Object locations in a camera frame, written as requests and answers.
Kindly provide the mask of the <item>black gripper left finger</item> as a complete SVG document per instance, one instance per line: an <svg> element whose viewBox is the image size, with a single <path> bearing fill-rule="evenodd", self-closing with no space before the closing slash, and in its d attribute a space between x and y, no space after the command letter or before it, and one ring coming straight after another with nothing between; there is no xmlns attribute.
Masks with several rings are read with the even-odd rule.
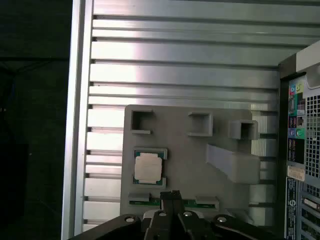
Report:
<svg viewBox="0 0 320 240"><path fill-rule="evenodd" d="M160 209L151 217L123 214L93 227L72 240L168 240L173 221L173 192L160 193Z"/></svg>

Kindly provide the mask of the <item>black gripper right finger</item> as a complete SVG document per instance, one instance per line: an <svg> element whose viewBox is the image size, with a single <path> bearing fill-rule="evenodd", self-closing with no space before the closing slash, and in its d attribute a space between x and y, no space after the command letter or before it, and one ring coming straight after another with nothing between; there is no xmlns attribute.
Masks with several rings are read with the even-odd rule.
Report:
<svg viewBox="0 0 320 240"><path fill-rule="evenodd" d="M172 192L172 234L176 240L279 240L270 231L230 215L218 214L211 220L185 210L178 190Z"/></svg>

